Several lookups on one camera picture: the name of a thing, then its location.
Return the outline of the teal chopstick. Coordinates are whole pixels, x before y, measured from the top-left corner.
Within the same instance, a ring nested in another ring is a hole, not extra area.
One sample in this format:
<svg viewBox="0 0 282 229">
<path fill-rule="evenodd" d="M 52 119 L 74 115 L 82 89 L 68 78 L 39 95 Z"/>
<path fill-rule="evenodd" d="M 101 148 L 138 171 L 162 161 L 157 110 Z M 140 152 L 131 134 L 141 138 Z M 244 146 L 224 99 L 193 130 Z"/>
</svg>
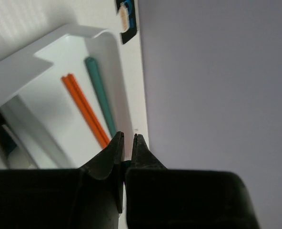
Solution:
<svg viewBox="0 0 282 229">
<path fill-rule="evenodd" d="M 99 69 L 98 62 L 93 57 L 87 57 L 84 60 L 84 63 L 85 63 L 87 72 L 89 74 L 94 91 L 96 93 L 98 102 L 100 104 L 100 108 L 104 116 L 104 119 L 106 121 L 110 135 L 111 137 L 114 137 L 116 134 L 116 127 L 115 127 L 115 123 L 114 123 L 113 116 L 111 113 L 110 104 L 109 104 L 108 97 L 105 91 L 103 80 L 101 77 L 101 72 Z"/>
</svg>

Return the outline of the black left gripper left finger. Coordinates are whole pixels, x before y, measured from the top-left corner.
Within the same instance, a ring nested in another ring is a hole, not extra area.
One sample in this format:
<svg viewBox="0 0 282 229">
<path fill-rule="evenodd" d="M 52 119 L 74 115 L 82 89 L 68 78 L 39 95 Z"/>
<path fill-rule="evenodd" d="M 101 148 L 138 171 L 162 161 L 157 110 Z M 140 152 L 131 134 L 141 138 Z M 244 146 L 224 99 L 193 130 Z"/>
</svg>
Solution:
<svg viewBox="0 0 282 229">
<path fill-rule="evenodd" d="M 79 168 L 0 170 L 0 229 L 116 229 L 124 134 Z"/>
</svg>

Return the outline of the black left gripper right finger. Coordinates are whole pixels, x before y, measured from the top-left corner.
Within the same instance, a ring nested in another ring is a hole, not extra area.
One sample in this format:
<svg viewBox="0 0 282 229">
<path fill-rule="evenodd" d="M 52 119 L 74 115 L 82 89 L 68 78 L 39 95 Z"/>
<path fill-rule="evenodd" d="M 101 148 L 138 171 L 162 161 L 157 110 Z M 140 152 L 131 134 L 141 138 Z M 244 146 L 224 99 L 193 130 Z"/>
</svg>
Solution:
<svg viewBox="0 0 282 229">
<path fill-rule="evenodd" d="M 166 168 L 135 135 L 125 173 L 130 229 L 257 229 L 252 201 L 235 173 Z"/>
</svg>

